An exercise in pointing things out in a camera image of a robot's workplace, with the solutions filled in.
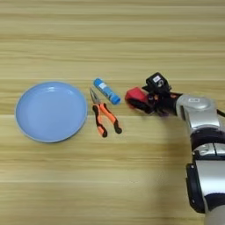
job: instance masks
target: wooden table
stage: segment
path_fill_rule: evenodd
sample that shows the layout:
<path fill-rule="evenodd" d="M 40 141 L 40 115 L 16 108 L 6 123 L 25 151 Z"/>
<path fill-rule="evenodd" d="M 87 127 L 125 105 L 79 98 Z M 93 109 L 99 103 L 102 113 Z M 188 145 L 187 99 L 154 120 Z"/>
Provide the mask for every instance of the wooden table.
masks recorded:
<path fill-rule="evenodd" d="M 7 0 L 0 2 L 0 223 L 3 225 L 200 225 L 189 206 L 185 123 L 108 105 L 98 135 L 89 88 L 104 78 L 123 98 L 160 71 L 174 91 L 215 98 L 225 110 L 222 0 Z M 23 136 L 14 107 L 45 81 L 74 84 L 89 116 L 73 138 Z"/>

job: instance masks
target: cable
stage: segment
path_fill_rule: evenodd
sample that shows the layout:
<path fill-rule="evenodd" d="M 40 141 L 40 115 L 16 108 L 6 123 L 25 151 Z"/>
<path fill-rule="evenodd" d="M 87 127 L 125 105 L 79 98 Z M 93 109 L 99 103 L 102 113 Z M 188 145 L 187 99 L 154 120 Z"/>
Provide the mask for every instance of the cable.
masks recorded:
<path fill-rule="evenodd" d="M 217 109 L 217 114 L 222 116 L 222 117 L 225 117 L 225 112 L 222 112 L 221 110 Z"/>

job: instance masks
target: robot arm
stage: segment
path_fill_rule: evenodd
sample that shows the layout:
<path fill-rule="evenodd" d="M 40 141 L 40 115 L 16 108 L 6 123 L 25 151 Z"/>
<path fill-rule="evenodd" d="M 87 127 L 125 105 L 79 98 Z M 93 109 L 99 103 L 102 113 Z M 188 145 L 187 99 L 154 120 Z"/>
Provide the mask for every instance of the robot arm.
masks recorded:
<path fill-rule="evenodd" d="M 182 95 L 176 112 L 192 143 L 192 163 L 186 167 L 190 205 L 206 214 L 206 225 L 225 225 L 225 132 L 214 101 Z"/>
<path fill-rule="evenodd" d="M 192 163 L 186 166 L 190 205 L 206 215 L 205 225 L 225 225 L 225 128 L 218 113 L 225 114 L 216 110 L 212 99 L 172 93 L 160 73 L 146 84 L 147 100 L 127 102 L 145 113 L 172 113 L 186 122 L 192 144 Z"/>

